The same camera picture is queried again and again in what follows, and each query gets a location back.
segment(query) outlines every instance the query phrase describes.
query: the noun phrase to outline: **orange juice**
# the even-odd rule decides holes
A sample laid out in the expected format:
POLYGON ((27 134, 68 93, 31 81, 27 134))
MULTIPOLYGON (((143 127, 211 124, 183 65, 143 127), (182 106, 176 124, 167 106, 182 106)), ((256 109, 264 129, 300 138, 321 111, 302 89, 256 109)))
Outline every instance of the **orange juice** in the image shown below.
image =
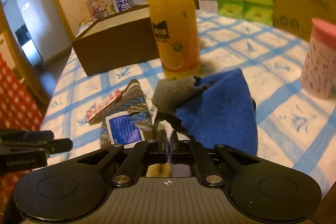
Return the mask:
POLYGON ((194 0, 147 0, 157 48, 167 79, 200 73, 194 0))

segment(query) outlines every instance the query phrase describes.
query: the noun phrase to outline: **open box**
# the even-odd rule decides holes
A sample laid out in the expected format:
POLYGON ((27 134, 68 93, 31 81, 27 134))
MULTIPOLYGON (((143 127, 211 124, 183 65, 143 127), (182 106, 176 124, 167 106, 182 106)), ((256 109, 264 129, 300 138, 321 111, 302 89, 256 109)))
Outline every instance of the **open box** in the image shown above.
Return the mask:
POLYGON ((94 22, 71 44, 87 76, 159 57, 147 5, 94 22))

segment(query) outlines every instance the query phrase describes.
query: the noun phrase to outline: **pink cup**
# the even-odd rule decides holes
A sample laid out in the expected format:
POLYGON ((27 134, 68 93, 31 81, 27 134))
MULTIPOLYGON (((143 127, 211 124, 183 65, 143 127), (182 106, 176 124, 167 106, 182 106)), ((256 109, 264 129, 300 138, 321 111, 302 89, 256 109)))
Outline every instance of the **pink cup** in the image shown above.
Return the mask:
POLYGON ((336 25, 313 18, 310 45, 300 76, 302 87, 318 98, 327 98, 336 75, 336 25))

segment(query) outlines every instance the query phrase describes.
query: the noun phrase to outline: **blue and white checkered tablecloth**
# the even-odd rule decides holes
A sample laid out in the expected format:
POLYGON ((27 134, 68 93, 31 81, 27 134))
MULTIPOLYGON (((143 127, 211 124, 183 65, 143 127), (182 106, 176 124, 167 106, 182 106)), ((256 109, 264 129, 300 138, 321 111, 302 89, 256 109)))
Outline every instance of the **blue and white checkered tablecloth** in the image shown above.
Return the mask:
MULTIPOLYGON (((240 67, 256 100, 258 156, 312 176, 323 195, 336 181, 336 96, 320 100, 302 90, 299 76, 307 42, 256 23, 199 12, 203 69, 240 67)), ((100 148, 101 124, 90 126, 86 111, 113 90, 139 80, 147 98, 163 78, 158 59, 87 77, 74 51, 58 81, 41 127, 71 138, 73 149, 49 164, 100 148)))

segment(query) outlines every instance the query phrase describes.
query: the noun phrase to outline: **screw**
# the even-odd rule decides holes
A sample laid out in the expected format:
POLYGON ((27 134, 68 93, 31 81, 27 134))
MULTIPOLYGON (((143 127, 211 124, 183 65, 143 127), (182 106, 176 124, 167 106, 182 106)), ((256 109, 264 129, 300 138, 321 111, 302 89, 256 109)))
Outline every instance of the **screw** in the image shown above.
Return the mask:
POLYGON ((118 176, 114 177, 113 180, 114 180, 114 182, 116 182, 116 183, 121 183, 121 184, 123 184, 123 183, 127 183, 127 182, 129 182, 129 181, 130 181, 130 178, 129 178, 129 176, 118 175, 118 176))
POLYGON ((210 175, 207 176, 205 180, 209 183, 220 183, 223 179, 217 175, 210 175))

